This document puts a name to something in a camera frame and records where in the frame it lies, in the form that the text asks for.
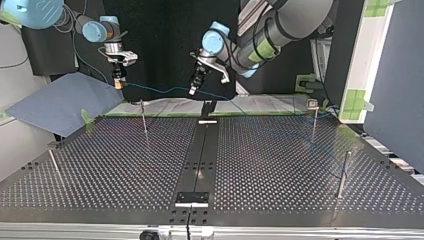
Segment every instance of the metal frame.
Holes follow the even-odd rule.
[[[217,174],[219,124],[222,119],[223,117],[218,118],[218,124],[197,125],[193,144],[188,151],[184,169],[174,191],[174,200],[178,192],[194,191],[208,192],[210,203],[213,202],[215,175]],[[65,142],[73,141],[84,132],[85,128],[80,129]],[[397,168],[364,140],[360,139],[359,141],[366,148],[367,154],[378,159],[380,164],[387,168],[387,171],[393,171],[400,181],[407,182],[411,191],[422,192],[424,197],[424,189],[418,182],[411,179],[407,173]],[[31,165],[25,166],[24,170],[16,172],[6,181],[1,182],[0,189],[10,186],[22,178],[30,171],[29,167],[35,168],[38,166],[36,163],[42,163],[48,159],[49,156],[46,152],[31,162]],[[34,222],[45,223],[22,223],[19,214],[0,209],[0,216],[8,216],[8,223],[0,223],[0,239],[135,239],[145,230],[158,231],[165,235],[170,234],[172,239],[186,239],[187,231],[191,233],[193,239],[424,238],[424,231],[411,230],[423,228],[423,216],[411,214],[395,218],[374,213],[351,214],[343,211],[321,211],[312,215],[287,214],[284,217],[281,214],[262,216],[254,213],[218,214],[214,211],[213,204],[209,204],[208,208],[172,208],[163,214],[143,212],[143,216],[140,213],[129,214],[128,212],[117,212],[112,216],[101,211],[81,214],[79,211],[70,213],[69,211],[49,212],[43,210],[42,215],[38,213],[38,210],[34,210],[26,212],[26,215],[33,218]],[[71,218],[75,222],[85,224],[61,221],[63,214],[73,214]],[[392,228],[392,230],[379,229],[379,227]]]

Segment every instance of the metal clamp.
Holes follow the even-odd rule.
[[[217,70],[218,72],[221,72],[222,73],[222,79],[221,79],[222,84],[230,82],[230,75],[228,74],[227,69],[224,66],[222,66],[221,64],[218,64],[216,62],[216,58],[212,57],[213,55],[207,53],[206,51],[203,51],[203,49],[199,50],[199,55],[201,55],[201,56],[196,56],[195,53],[190,53],[190,56],[194,57],[197,61],[205,64],[208,67],[211,67],[211,68]]]

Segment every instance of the metal bracket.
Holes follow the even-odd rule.
[[[366,110],[368,112],[374,112],[374,104],[369,103],[369,102],[365,102],[364,110]]]
[[[199,54],[201,55],[203,52],[203,49],[199,50]],[[209,57],[196,57],[195,53],[190,53],[190,56],[194,57],[197,61],[201,62],[202,64],[205,64],[208,67],[211,67],[215,70],[217,70],[218,72],[222,73],[222,79],[221,79],[221,83],[225,84],[225,83],[229,83],[230,82],[230,75],[227,72],[227,69],[222,66],[221,64],[218,64],[216,62],[216,58],[209,58]]]
[[[179,192],[175,207],[207,208],[209,193],[207,192]]]
[[[131,52],[131,51],[123,51],[123,52],[120,52],[120,53],[108,53],[107,55],[124,57],[124,60],[120,61],[124,65],[124,67],[129,67],[129,66],[133,65],[138,59],[138,55]],[[110,63],[119,62],[118,60],[110,58],[110,57],[108,57],[107,60]]]

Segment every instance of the black curtain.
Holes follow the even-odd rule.
[[[139,61],[127,69],[127,81],[161,90],[189,88],[195,62],[189,53],[201,46],[213,21],[227,25],[233,40],[237,34],[239,0],[104,0],[104,6],[107,15],[119,17],[122,31],[129,31],[123,39],[125,49],[139,55]],[[229,72],[231,83],[222,85],[221,74],[214,71],[202,90],[233,98],[235,73]],[[133,86],[124,89],[124,96],[128,101],[191,98],[187,91],[158,94]],[[200,93],[193,98],[217,99]]]

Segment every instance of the white wall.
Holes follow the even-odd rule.
[[[27,57],[20,34],[0,24],[0,111],[47,85],[46,77],[32,75],[29,61],[8,69]],[[45,151],[53,135],[0,114],[0,181]]]

